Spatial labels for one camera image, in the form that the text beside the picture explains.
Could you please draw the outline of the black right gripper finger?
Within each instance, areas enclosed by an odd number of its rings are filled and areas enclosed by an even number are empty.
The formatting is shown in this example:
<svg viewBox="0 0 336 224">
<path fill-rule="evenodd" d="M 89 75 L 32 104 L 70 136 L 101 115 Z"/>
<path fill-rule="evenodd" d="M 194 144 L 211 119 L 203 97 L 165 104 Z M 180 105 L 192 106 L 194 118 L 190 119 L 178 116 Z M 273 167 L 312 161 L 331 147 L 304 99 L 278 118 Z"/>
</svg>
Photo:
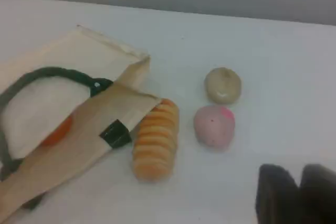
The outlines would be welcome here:
<svg viewBox="0 0 336 224">
<path fill-rule="evenodd" d="M 316 223 L 335 223 L 335 171 L 320 164 L 304 167 L 300 193 Z"/>
<path fill-rule="evenodd" d="M 258 223 L 301 223 L 299 188 L 283 167 L 260 166 L 255 211 Z"/>
</svg>

